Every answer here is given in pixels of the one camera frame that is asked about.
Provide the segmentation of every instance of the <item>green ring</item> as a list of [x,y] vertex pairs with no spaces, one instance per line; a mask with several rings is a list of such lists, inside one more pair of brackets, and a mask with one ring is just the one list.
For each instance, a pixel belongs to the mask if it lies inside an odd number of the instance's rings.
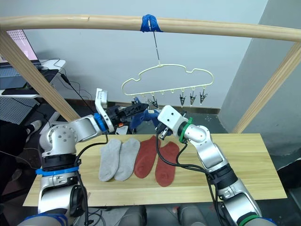
[[250,220],[253,220],[255,218],[258,218],[259,216],[257,214],[255,215],[250,215],[248,217],[246,217],[245,219],[243,219],[238,226],[244,226],[246,223],[248,223]]
[[187,124],[184,126],[184,128],[183,128],[183,130],[182,130],[182,133],[181,133],[181,135],[180,135],[179,141],[180,141],[181,143],[183,143],[182,141],[183,141],[183,137],[184,137],[184,134],[185,134],[186,129],[187,129],[191,124],[192,124],[192,118],[190,117],[189,120],[188,120],[188,122],[187,122]]

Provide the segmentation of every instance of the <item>gray sock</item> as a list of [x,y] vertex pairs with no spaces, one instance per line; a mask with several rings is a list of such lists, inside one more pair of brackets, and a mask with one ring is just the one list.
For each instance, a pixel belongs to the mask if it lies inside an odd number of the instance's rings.
[[119,166],[114,176],[115,180],[124,181],[132,175],[139,148],[140,142],[134,138],[130,138],[121,145]]
[[108,144],[101,148],[101,160],[98,178],[108,181],[115,175],[119,165],[119,152],[121,141],[111,139]]

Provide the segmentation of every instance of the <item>laptop screen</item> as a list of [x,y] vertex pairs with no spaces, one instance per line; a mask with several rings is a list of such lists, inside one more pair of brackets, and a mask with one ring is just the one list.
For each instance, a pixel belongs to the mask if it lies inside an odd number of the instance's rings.
[[[31,60],[33,63],[39,63],[38,58],[34,53],[29,41],[27,40],[23,30],[7,31],[7,33],[22,50],[22,52],[24,52],[29,60]],[[9,63],[3,56],[0,55],[0,64],[8,65]]]

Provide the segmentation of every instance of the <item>wooden rod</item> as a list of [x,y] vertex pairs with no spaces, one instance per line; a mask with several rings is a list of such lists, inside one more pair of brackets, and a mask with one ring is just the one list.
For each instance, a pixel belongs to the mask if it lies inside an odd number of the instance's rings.
[[[164,32],[301,42],[300,29],[163,17],[158,17],[157,21]],[[0,17],[0,27],[3,30],[75,28],[139,31],[141,22],[141,16],[43,15]]]
[[242,133],[257,113],[266,105],[269,99],[276,93],[282,83],[294,71],[301,61],[301,43],[295,43],[286,57],[272,75],[271,79],[262,88],[256,99],[239,120],[232,133]]
[[49,84],[4,30],[0,31],[0,53],[67,121],[79,118],[74,109]]

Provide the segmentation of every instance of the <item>floor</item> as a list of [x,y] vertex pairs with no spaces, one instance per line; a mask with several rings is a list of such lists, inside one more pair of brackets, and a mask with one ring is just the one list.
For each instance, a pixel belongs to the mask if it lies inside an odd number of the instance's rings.
[[[89,110],[85,106],[72,106],[80,116],[85,116],[90,114]],[[38,110],[45,113],[47,117],[50,117],[54,112],[54,109],[47,104],[42,104],[38,107]],[[193,117],[194,124],[201,124],[210,129],[212,133],[227,133],[227,131],[222,127],[219,122],[217,115],[214,114],[199,114],[199,113],[187,113],[186,117]],[[25,120],[25,124],[31,121],[43,119],[41,114],[37,112],[32,112]],[[152,134],[154,133],[153,125],[151,122],[144,122],[138,129],[139,134]],[[26,148],[37,148],[39,140],[38,133],[34,134],[30,141],[26,144]],[[38,168],[40,167],[40,155],[37,150],[27,149],[22,154],[21,157],[27,159],[30,164]],[[280,167],[286,164],[286,158],[279,158],[272,156],[275,167]],[[7,186],[5,192],[11,192],[20,188],[30,187],[35,178],[34,170],[27,169],[24,170],[22,176],[14,182],[10,182]],[[287,199],[279,200],[259,200],[259,204],[264,217],[272,218],[278,226],[299,226],[301,222],[301,209],[294,200],[301,202],[301,190],[295,189],[294,191],[289,191],[287,193]],[[33,215],[37,213],[36,207],[23,207],[22,204],[26,198],[26,195],[19,196],[13,200],[5,203],[4,214],[9,222],[9,225],[15,226],[19,224],[26,216]],[[166,204],[166,205],[148,205],[147,208],[147,218],[148,226],[169,226],[169,225],[179,225],[177,221],[176,208],[180,205]],[[212,203],[198,203],[197,206],[202,211],[208,225],[219,225],[217,221],[216,214]],[[102,211],[102,216],[105,220],[107,226],[118,225],[119,219],[123,216],[128,207],[116,207],[112,208],[110,211]],[[90,212],[97,210],[95,208],[90,208]],[[98,216],[92,215],[91,219],[95,221],[98,220]],[[83,225],[83,217],[78,219],[75,225]],[[100,221],[96,226],[102,226],[103,223]]]

